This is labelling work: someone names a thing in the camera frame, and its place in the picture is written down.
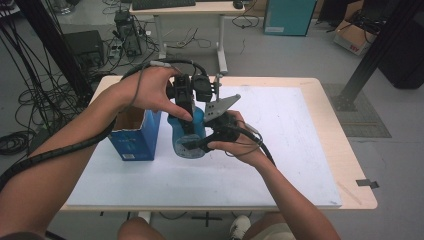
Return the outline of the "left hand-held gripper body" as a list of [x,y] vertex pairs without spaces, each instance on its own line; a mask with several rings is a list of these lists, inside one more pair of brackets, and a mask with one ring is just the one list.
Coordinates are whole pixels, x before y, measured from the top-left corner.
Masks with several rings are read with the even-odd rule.
[[210,102],[212,95],[218,94],[219,87],[220,84],[211,82],[208,76],[182,74],[175,76],[173,83],[166,87],[166,95],[169,99],[174,99],[177,106],[193,115],[194,101]]

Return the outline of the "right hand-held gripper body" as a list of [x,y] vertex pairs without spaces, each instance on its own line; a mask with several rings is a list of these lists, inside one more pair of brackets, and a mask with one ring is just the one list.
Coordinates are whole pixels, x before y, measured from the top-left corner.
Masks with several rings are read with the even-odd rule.
[[205,105],[204,125],[210,127],[213,133],[202,140],[203,151],[210,151],[208,147],[210,142],[235,142],[238,139],[239,133],[235,131],[237,127],[236,119],[227,110],[240,98],[239,94],[235,94]]

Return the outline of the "blue detergent bottle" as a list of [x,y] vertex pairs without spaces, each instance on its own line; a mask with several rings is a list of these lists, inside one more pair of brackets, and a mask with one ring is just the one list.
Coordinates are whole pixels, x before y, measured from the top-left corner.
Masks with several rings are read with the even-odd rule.
[[182,158],[186,159],[198,159],[205,155],[205,152],[195,147],[194,149],[187,149],[184,146],[184,143],[199,141],[206,137],[205,127],[204,127],[204,112],[196,107],[193,114],[193,133],[185,133],[183,126],[178,118],[171,115],[168,116],[167,121],[172,127],[172,145],[174,152]]

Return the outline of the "blue cardboard box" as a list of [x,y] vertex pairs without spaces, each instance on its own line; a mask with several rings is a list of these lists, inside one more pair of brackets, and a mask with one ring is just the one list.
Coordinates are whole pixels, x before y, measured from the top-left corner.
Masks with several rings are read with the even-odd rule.
[[153,161],[161,111],[131,107],[117,115],[109,140],[123,161]]

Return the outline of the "person's right hand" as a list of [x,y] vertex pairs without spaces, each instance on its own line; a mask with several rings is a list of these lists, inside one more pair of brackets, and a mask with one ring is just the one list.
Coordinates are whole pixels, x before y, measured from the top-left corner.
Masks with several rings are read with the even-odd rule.
[[253,167],[257,167],[261,162],[267,160],[258,144],[244,134],[240,134],[235,142],[212,141],[207,144],[207,147],[224,151]]

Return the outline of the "person's left hand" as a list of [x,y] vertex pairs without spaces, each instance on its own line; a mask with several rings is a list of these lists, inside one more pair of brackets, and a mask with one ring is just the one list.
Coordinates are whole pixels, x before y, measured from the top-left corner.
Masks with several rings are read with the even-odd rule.
[[170,78],[179,74],[175,68],[166,67],[149,67],[132,74],[111,87],[115,94],[113,102],[118,104],[119,112],[136,107],[164,111],[179,119],[191,121],[189,112],[172,103],[166,95]]

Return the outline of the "white desk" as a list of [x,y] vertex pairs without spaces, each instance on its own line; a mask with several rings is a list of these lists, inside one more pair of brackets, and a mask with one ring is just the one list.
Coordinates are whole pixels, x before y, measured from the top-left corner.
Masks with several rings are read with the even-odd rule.
[[233,2],[198,2],[194,6],[184,6],[175,8],[160,8],[147,10],[134,10],[130,7],[130,14],[135,16],[152,15],[156,28],[156,36],[159,44],[160,58],[166,58],[169,45],[163,40],[163,22],[170,21],[173,28],[182,25],[188,25],[195,28],[207,26],[214,23],[219,29],[218,39],[212,44],[216,48],[217,59],[219,64],[219,72],[221,74],[228,73],[227,61],[224,50],[224,29],[226,16],[239,16],[245,11],[244,6],[237,9],[233,6]]

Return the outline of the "black keyboard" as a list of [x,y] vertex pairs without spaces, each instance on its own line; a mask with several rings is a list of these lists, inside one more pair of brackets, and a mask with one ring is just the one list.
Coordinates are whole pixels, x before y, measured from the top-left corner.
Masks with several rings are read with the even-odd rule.
[[195,6],[195,0],[132,0],[133,10],[151,10]]

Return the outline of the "white shoe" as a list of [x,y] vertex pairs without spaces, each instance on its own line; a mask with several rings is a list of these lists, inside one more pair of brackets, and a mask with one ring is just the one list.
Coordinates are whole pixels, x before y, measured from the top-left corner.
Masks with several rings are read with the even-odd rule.
[[229,240],[242,240],[250,226],[251,222],[247,216],[238,216],[230,227]]

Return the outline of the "person's left leg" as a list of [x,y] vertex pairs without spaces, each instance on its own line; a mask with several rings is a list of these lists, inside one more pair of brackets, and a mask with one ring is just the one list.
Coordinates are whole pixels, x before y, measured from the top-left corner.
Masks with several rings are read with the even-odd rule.
[[118,240],[165,240],[145,219],[134,217],[126,220],[118,230]]

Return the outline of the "person's leg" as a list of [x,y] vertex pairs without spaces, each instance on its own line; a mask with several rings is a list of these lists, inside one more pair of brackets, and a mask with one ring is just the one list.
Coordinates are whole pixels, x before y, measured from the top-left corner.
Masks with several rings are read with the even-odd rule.
[[248,228],[242,240],[296,240],[279,213],[266,213]]
[[126,220],[118,230],[118,240],[165,240],[145,219],[134,217]]

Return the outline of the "black equipment case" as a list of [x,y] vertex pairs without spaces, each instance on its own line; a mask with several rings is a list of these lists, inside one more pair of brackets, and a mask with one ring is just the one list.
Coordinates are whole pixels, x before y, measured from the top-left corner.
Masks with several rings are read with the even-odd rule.
[[103,41],[97,30],[67,33],[64,39],[81,66],[89,68],[104,64]]

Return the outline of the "teal box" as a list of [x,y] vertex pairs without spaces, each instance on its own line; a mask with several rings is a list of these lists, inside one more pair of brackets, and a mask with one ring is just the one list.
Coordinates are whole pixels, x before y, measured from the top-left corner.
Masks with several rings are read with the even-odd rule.
[[263,23],[266,35],[306,36],[317,0],[268,0]]

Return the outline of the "brown cardboard box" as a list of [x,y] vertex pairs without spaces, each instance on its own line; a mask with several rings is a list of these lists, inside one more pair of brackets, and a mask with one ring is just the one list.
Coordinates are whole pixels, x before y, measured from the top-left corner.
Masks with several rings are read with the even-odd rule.
[[334,37],[335,43],[357,56],[368,51],[380,32],[374,23],[361,14],[363,5],[364,0],[347,5],[344,19],[336,28]]

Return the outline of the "black cabinet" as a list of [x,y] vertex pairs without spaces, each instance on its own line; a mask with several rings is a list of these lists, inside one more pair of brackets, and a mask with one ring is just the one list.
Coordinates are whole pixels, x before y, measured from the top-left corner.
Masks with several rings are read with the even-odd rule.
[[379,69],[395,88],[418,89],[424,84],[424,10],[398,34]]

